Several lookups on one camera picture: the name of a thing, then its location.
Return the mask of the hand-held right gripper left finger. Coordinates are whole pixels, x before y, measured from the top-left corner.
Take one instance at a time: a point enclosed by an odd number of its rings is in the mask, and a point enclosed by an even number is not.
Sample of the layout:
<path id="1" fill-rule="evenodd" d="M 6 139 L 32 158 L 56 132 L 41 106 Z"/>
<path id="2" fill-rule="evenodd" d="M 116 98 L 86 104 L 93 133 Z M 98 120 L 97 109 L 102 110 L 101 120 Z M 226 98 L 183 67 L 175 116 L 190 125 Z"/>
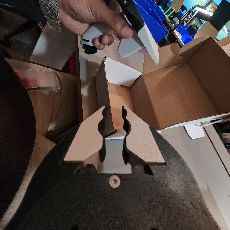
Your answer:
<path id="1" fill-rule="evenodd" d="M 102 106 L 84 120 L 64 157 L 64 162 L 98 165 L 105 160 L 105 119 L 107 107 Z"/>

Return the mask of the black cylinder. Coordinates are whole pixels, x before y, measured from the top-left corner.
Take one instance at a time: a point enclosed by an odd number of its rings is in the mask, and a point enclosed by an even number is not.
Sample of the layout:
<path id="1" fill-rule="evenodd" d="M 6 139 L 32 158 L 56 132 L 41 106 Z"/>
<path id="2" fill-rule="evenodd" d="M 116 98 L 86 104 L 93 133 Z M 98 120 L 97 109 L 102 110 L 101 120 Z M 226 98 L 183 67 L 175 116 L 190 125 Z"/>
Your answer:
<path id="1" fill-rule="evenodd" d="M 210 17 L 210 24 L 219 32 L 230 20 L 230 3 L 222 0 L 213 15 Z"/>

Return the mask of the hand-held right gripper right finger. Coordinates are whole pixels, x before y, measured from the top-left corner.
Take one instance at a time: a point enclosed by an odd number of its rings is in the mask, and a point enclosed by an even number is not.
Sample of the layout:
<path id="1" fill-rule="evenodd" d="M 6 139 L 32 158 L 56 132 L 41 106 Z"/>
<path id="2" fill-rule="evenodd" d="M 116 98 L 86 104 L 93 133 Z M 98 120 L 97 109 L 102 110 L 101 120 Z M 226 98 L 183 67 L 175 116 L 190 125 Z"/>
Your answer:
<path id="1" fill-rule="evenodd" d="M 127 106 L 122 106 L 122 118 L 126 132 L 122 149 L 124 163 L 131 166 L 164 165 L 165 159 L 151 127 Z"/>

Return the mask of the small blue crate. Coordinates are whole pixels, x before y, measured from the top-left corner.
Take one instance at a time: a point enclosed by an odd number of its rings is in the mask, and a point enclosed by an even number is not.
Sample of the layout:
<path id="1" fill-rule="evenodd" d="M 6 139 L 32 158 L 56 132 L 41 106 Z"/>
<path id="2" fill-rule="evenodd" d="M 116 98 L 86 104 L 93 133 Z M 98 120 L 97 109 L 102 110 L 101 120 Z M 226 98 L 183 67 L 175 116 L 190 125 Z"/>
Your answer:
<path id="1" fill-rule="evenodd" d="M 194 39 L 194 35 L 190 35 L 190 33 L 188 32 L 188 28 L 188 25 L 184 27 L 182 24 L 179 24 L 177 27 L 177 31 L 181 35 L 181 41 L 184 45 Z"/>

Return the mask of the brown cardboard box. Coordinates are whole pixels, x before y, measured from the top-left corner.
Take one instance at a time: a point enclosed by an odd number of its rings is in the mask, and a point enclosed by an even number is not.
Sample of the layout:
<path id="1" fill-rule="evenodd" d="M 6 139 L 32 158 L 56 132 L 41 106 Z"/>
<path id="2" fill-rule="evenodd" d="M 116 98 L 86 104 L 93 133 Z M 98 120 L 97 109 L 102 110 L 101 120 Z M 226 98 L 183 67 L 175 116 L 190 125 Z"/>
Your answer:
<path id="1" fill-rule="evenodd" d="M 202 27 L 197 31 L 194 36 L 194 40 L 204 41 L 211 37 L 215 39 L 219 34 L 219 31 L 209 22 L 205 22 Z"/>
<path id="2" fill-rule="evenodd" d="M 142 74 L 103 58 L 95 80 L 104 136 L 124 132 L 122 106 L 156 130 L 230 118 L 230 57 L 212 37 L 161 47 L 159 57 L 146 53 Z"/>

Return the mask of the brown paper bag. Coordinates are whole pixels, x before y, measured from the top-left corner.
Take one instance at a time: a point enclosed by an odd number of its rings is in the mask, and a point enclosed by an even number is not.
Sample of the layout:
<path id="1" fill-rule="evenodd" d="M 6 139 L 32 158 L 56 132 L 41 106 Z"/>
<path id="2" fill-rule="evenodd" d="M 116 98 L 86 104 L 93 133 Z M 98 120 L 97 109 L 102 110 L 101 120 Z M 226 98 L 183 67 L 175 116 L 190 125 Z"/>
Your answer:
<path id="1" fill-rule="evenodd" d="M 58 143 L 79 124 L 80 77 L 41 65 L 6 59 L 13 70 L 34 69 L 55 73 L 57 89 L 28 90 L 36 118 L 36 132 Z"/>

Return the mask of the dark knit sweater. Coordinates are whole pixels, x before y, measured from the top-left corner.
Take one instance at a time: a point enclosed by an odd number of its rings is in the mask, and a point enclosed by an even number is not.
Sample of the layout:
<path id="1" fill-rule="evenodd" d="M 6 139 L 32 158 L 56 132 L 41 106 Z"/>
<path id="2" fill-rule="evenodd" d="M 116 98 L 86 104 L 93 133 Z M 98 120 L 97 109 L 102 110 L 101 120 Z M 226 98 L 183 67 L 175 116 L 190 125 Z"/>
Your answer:
<path id="1" fill-rule="evenodd" d="M 0 218 L 19 190 L 36 137 L 33 105 L 19 77 L 0 57 Z"/>

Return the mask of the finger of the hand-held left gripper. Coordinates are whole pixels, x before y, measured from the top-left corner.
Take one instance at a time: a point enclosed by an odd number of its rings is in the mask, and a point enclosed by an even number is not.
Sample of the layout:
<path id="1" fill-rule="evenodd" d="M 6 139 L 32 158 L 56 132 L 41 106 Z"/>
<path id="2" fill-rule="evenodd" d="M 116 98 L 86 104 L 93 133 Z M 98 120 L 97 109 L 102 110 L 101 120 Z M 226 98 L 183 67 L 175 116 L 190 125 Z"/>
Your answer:
<path id="1" fill-rule="evenodd" d="M 159 64 L 159 47 L 146 24 L 144 24 L 143 27 L 138 31 L 138 37 L 152 57 L 155 64 Z"/>

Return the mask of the white desktop sign stand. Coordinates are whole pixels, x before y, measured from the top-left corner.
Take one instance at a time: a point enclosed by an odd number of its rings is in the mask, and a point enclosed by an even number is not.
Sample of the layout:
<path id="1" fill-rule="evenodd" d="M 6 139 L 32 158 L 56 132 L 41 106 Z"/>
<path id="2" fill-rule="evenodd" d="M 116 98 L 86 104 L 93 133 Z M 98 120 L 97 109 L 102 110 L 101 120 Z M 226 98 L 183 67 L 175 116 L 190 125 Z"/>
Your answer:
<path id="1" fill-rule="evenodd" d="M 229 120 L 230 113 L 225 113 L 189 122 L 188 124 L 184 125 L 184 128 L 191 139 L 198 139 L 205 136 L 204 127 L 227 122 Z"/>

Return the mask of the silver mesh watch band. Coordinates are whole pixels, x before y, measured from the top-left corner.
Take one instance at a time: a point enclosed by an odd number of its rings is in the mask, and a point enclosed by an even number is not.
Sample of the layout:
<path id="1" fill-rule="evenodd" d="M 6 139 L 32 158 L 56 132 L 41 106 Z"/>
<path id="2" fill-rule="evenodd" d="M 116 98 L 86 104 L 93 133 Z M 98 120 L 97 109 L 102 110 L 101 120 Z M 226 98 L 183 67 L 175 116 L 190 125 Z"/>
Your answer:
<path id="1" fill-rule="evenodd" d="M 39 4 L 48 25 L 61 32 L 58 0 L 39 0 Z"/>

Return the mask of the blue plastic bin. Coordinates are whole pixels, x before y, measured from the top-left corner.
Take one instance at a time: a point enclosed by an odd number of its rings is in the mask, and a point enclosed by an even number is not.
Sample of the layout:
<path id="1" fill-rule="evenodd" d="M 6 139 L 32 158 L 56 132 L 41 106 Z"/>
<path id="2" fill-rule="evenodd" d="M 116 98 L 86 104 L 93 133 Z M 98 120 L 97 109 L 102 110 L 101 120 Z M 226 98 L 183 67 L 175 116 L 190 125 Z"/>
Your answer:
<path id="1" fill-rule="evenodd" d="M 134 0 L 134 3 L 155 42 L 159 43 L 169 34 L 169 31 L 163 24 L 166 17 L 165 14 L 154 0 Z"/>

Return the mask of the person's left hand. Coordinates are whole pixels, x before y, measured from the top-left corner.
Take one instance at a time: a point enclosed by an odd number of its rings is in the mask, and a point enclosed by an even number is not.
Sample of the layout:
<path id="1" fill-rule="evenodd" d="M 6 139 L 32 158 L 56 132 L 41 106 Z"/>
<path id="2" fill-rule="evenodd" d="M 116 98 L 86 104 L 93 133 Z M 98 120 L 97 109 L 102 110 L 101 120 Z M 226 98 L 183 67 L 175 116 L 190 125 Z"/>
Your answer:
<path id="1" fill-rule="evenodd" d="M 61 24 L 78 36 L 82 36 L 94 22 L 109 26 L 122 39 L 133 36 L 129 24 L 104 0 L 59 0 L 58 6 Z"/>

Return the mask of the grey cardboard sheet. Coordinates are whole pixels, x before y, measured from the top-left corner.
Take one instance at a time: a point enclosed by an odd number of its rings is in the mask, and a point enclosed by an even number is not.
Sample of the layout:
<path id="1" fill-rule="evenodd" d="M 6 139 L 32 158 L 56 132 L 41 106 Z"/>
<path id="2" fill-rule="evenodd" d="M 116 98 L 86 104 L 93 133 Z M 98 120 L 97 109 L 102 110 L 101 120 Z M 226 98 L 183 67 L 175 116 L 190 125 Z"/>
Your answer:
<path id="1" fill-rule="evenodd" d="M 62 70 L 75 51 L 75 34 L 62 25 L 61 32 L 45 25 L 34 47 L 30 61 Z"/>

